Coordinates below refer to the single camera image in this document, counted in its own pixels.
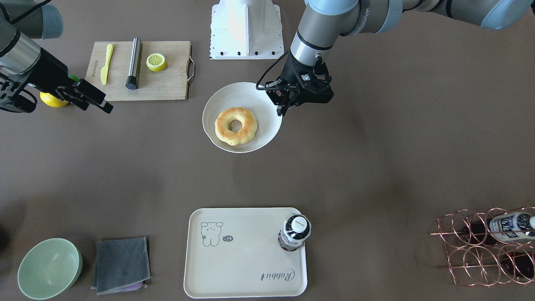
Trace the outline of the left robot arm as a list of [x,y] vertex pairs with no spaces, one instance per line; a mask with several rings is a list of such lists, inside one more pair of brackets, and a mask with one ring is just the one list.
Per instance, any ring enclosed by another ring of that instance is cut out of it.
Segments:
[[326,58],[338,37],[393,29],[404,12],[443,15],[481,28],[510,27],[534,8],[533,0],[307,0],[281,74],[262,88],[277,114],[304,103],[328,103],[334,92]]

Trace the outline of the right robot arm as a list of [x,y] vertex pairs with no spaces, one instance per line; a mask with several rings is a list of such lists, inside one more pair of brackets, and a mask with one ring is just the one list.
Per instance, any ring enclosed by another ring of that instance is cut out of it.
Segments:
[[32,86],[42,93],[82,110],[95,105],[105,113],[113,110],[106,95],[85,79],[74,79],[68,67],[35,42],[37,38],[58,38],[63,19],[48,0],[2,0],[1,2],[1,109],[31,113],[37,98]]

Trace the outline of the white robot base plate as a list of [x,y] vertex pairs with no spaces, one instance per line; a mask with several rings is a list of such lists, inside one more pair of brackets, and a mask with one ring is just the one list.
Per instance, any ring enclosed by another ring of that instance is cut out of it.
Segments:
[[280,6],[271,0],[220,0],[210,28],[212,60],[277,59],[285,51]]

